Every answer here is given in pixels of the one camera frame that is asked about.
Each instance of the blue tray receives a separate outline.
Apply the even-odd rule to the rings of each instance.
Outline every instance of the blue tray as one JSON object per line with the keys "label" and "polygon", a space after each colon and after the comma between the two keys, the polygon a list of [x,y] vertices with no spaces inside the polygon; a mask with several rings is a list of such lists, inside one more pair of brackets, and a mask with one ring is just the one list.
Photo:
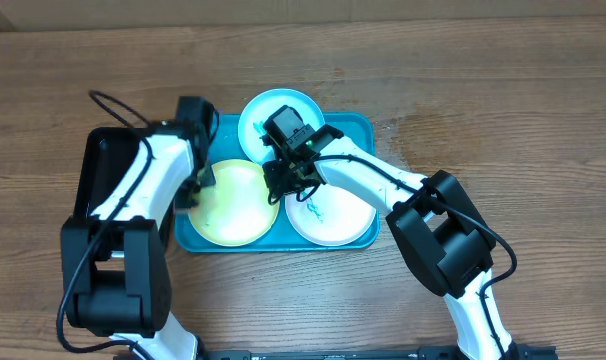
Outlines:
{"label": "blue tray", "polygon": [[[366,118],[356,113],[325,113],[324,117],[327,124],[343,131],[357,146],[374,155],[374,130]],[[210,146],[208,154],[212,163],[228,159],[248,160],[239,144],[238,121],[239,115],[221,116],[218,134]],[[194,230],[187,214],[177,214],[174,217],[174,238],[183,249],[192,253],[359,250],[372,245],[380,229],[381,224],[377,212],[369,229],[353,242],[342,246],[317,245],[307,241],[294,230],[285,213],[284,200],[281,199],[276,221],[265,235],[245,246],[224,247],[213,244],[199,235]]]}

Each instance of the plate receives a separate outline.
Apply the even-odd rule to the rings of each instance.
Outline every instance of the plate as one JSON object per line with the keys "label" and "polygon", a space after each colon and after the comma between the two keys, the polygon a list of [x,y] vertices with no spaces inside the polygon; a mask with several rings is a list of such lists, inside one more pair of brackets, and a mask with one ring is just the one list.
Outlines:
{"label": "plate", "polygon": [[358,239],[376,215],[368,203],[331,185],[321,185],[303,202],[296,200],[296,195],[286,196],[285,212],[301,236],[323,246],[340,246]]}
{"label": "plate", "polygon": [[247,160],[225,160],[212,165],[216,185],[196,195],[190,223],[203,238],[221,246],[247,245],[274,224],[279,204],[267,202],[263,169]]}
{"label": "plate", "polygon": [[265,135],[263,123],[283,105],[288,105],[299,113],[304,124],[318,130],[325,119],[314,100],[302,92],[292,89],[273,89],[256,96],[250,101],[239,119],[239,142],[245,155],[253,162],[263,165],[274,160],[274,150],[263,145]]}

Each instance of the cable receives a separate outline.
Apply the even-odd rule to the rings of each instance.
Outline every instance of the cable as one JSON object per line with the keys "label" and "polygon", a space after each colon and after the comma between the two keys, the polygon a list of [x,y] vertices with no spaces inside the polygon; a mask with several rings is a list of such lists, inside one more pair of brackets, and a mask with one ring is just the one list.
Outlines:
{"label": "cable", "polygon": [[134,130],[133,129],[134,127],[132,126],[132,124],[130,124],[127,120],[125,120],[119,114],[114,112],[112,109],[107,107],[107,105],[105,105],[100,99],[98,99],[98,97],[108,99],[108,100],[114,102],[115,104],[122,106],[125,110],[136,115],[139,119],[141,119],[141,121],[143,121],[144,123],[148,124],[148,126],[150,126],[150,122],[147,119],[145,119],[141,114],[139,114],[138,112],[136,112],[134,109],[130,108],[129,106],[125,105],[121,101],[119,101],[109,95],[106,95],[102,92],[91,90],[91,91],[89,91],[89,96],[90,96],[90,98],[92,98],[92,100],[94,100],[94,102],[96,102],[107,113],[112,115],[114,118],[116,118],[118,121],[120,121],[123,125],[127,126],[129,129],[131,129],[132,133],[134,133],[134,135],[136,135],[141,140],[141,142],[143,142],[143,144],[145,145],[145,147],[147,149],[147,159],[145,161],[145,165],[143,166],[143,169],[141,170],[141,172],[139,173],[137,178],[134,180],[134,182],[132,183],[130,188],[127,190],[125,195],[123,195],[123,197],[119,200],[119,202],[116,205],[116,207],[114,208],[114,210],[112,210],[110,215],[108,215],[108,217],[102,222],[101,226],[99,227],[99,230],[96,232],[96,234],[94,235],[94,238],[88,245],[87,250],[85,250],[85,253],[81,257],[81,260],[79,261],[79,265],[76,267],[76,270],[74,271],[74,274],[72,275],[70,283],[69,283],[67,289],[65,289],[65,293],[63,294],[63,298],[61,299],[61,304],[59,305],[58,314],[56,317],[56,337],[59,340],[59,343],[61,343],[61,346],[63,346],[63,348],[65,350],[72,352],[72,353],[76,353],[76,354],[90,353],[90,352],[103,350],[103,349],[106,349],[106,348],[112,347],[112,346],[124,345],[124,346],[129,346],[130,351],[136,350],[145,360],[153,360],[152,356],[147,351],[145,351],[145,349],[143,349],[143,347],[141,347],[141,345],[138,342],[135,342],[132,340],[112,340],[112,341],[107,341],[107,342],[93,345],[93,346],[79,348],[79,347],[75,347],[72,344],[70,344],[67,341],[67,339],[65,338],[65,334],[63,333],[63,319],[65,317],[65,309],[67,308],[67,305],[70,301],[70,298],[72,295],[72,290],[74,289],[74,287],[76,285],[76,282],[79,278],[79,274],[81,273],[83,265],[85,263],[89,262],[89,259],[95,255],[96,250],[98,250],[98,248],[102,242],[103,233],[107,230],[110,223],[114,220],[114,218],[116,218],[118,213],[125,207],[125,205],[127,204],[127,201],[132,196],[132,194],[136,190],[137,186],[141,183],[141,181],[143,180],[143,177],[149,170],[150,165],[152,164],[152,160],[154,158],[154,155],[152,154],[152,147],[150,146],[150,143],[147,141],[147,139],[145,137],[143,137],[141,134],[139,134],[136,130]]}
{"label": "cable", "polygon": [[[494,338],[496,345],[499,347],[499,351],[501,353],[501,358],[504,358],[505,351],[503,350],[503,346],[501,346],[501,339],[499,338],[499,336],[496,333],[496,329],[494,328],[494,323],[492,322],[492,318],[490,316],[490,311],[487,307],[487,303],[485,302],[485,298],[486,298],[485,292],[490,286],[507,279],[516,271],[516,265],[517,265],[516,254],[514,253],[514,250],[512,250],[512,247],[507,243],[507,241],[505,241],[499,234],[495,233],[492,229],[490,229],[489,227],[474,220],[470,216],[460,212],[459,210],[456,210],[455,208],[445,204],[444,202],[440,201],[439,199],[437,199],[435,197],[429,196],[425,193],[420,192],[419,190],[416,190],[416,189],[408,186],[402,180],[397,179],[394,176],[388,174],[387,172],[385,172],[383,169],[379,168],[378,166],[372,164],[371,162],[369,162],[365,159],[359,158],[354,155],[324,155],[324,156],[319,156],[318,158],[311,159],[306,162],[300,163],[300,164],[290,168],[284,174],[283,178],[277,184],[277,186],[275,187],[274,190],[280,191],[280,189],[287,183],[288,178],[292,174],[294,174],[296,171],[298,171],[304,167],[310,166],[310,165],[314,164],[315,162],[324,161],[324,160],[347,160],[347,161],[355,161],[355,162],[361,163],[361,164],[369,167],[370,169],[376,171],[379,175],[383,176],[385,179],[389,180],[391,183],[393,183],[397,187],[399,187],[409,193],[417,195],[417,198],[420,196],[423,196],[424,199],[428,199],[428,201],[432,202],[433,204],[443,208],[444,210],[446,210],[454,215],[457,215],[458,217],[464,219],[465,221],[467,221],[467,222],[471,223],[472,225],[476,226],[477,228],[481,229],[482,231],[488,233],[490,236],[492,236],[496,240],[496,242],[498,242],[503,247],[503,249],[505,249],[505,251],[510,256],[510,261],[511,261],[510,268],[503,274],[501,274],[497,277],[494,277],[494,278],[490,279],[489,281],[487,281],[486,283],[484,283],[481,286],[481,289],[478,294],[479,298],[481,299],[481,306],[483,307],[483,312],[485,314],[485,318],[486,318],[488,326],[490,328],[490,333],[492,334],[492,337]],[[270,189],[270,192],[268,194],[268,202],[270,202],[270,204],[272,204],[272,197],[274,196],[273,193],[274,193],[273,190]],[[282,193],[277,198],[276,202],[279,201],[281,196],[282,196]]]}

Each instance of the tray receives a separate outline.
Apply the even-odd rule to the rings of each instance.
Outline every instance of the tray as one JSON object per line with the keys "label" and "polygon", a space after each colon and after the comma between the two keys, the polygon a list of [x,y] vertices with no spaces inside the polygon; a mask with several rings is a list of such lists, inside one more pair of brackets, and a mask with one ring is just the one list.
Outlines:
{"label": "tray", "polygon": [[[343,131],[356,145],[374,155],[374,131],[370,122],[356,113],[324,113],[325,122]],[[238,140],[239,115],[222,115],[218,135],[210,146],[209,158],[212,163],[227,159],[244,159],[247,156]],[[174,217],[174,238],[185,250],[192,253],[247,253],[247,252],[285,252],[285,251],[331,251],[359,250],[372,245],[379,234],[381,224],[376,213],[372,225],[360,238],[347,245],[321,246],[314,244],[301,235],[290,224],[285,213],[284,200],[281,199],[279,214],[272,228],[251,244],[239,247],[223,247],[205,240],[192,227],[187,214]]]}

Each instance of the robotic arm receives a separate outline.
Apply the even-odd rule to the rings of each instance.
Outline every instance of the robotic arm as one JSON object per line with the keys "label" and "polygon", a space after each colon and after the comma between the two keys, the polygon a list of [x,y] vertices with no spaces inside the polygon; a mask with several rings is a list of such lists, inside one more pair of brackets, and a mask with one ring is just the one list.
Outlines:
{"label": "robotic arm", "polygon": [[[114,340],[132,340],[153,359],[194,360],[204,355],[202,343],[170,312],[172,291],[163,256],[167,236],[162,236],[159,228],[169,218],[168,208],[179,189],[196,192],[212,184],[208,176],[202,176],[202,170],[207,170],[214,114],[205,100],[182,97],[175,122],[143,131],[153,153],[149,170],[127,206],[109,224],[94,256],[81,264],[96,229],[132,187],[148,158],[147,148],[131,136],[127,146],[138,149],[134,158],[128,158],[124,151],[97,158],[86,149],[75,213],[61,231],[66,289],[77,266],[82,269],[69,290],[73,296],[65,308],[72,326]],[[499,341],[492,337],[478,296],[481,286],[492,278],[490,251],[495,240],[452,213],[434,232],[426,225],[433,213],[446,211],[438,203],[485,225],[454,177],[444,171],[428,178],[399,170],[365,153],[328,125],[318,131],[305,126],[296,111],[287,106],[272,115],[264,128],[264,142],[274,147],[277,159],[263,165],[271,192],[269,201],[322,184],[341,187],[360,197],[386,215],[416,278],[445,298],[456,325],[460,353],[468,359],[500,359],[502,353],[505,359],[519,358],[519,350],[501,324],[491,289],[486,291],[485,302]],[[102,146],[110,147],[111,142]],[[114,170],[128,166],[127,171]],[[97,184],[102,179],[97,174],[101,171],[123,174],[114,190],[103,196],[96,195],[100,192]],[[187,207],[195,205],[190,200]],[[124,271],[97,269],[97,261],[114,257],[124,258]]]}

